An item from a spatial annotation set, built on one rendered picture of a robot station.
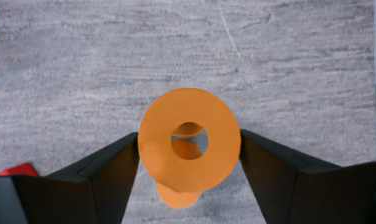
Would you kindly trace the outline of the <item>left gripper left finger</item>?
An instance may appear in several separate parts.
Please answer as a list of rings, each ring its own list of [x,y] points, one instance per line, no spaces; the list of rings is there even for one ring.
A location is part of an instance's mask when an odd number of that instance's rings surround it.
[[[44,177],[0,175],[0,224],[122,224],[139,166],[138,134]]]

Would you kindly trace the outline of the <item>red cube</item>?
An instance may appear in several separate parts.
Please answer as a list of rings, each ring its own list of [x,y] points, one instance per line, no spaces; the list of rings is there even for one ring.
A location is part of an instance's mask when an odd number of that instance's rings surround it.
[[[39,173],[36,171],[36,169],[28,160],[6,167],[0,171],[0,175],[18,174],[18,173],[26,173],[26,174],[33,174],[33,175],[40,176]]]

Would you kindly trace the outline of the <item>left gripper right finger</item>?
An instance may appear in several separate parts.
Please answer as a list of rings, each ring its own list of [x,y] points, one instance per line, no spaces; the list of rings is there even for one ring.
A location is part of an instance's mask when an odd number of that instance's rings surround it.
[[[240,163],[266,224],[376,224],[376,161],[342,167],[239,130]]]

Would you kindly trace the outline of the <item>orange cup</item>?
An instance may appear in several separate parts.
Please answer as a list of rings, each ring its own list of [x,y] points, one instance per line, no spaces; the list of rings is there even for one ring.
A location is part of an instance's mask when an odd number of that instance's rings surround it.
[[[173,131],[185,122],[201,125],[208,135],[206,152],[185,160],[171,147]],[[138,149],[148,173],[161,185],[184,193],[214,187],[232,171],[241,136],[231,110],[217,96],[197,88],[177,88],[156,99],[145,112]]]
[[[199,132],[203,127],[194,122],[185,122],[179,125],[173,132],[179,135],[192,135]]]
[[[196,158],[201,157],[202,151],[199,146],[190,139],[187,138],[173,138],[171,139],[171,146],[174,151],[180,158],[186,160],[194,160]],[[157,189],[160,196],[168,203],[172,205],[186,205],[194,201],[200,192],[194,193],[184,193],[171,190],[166,188],[165,186],[161,185],[156,181]]]

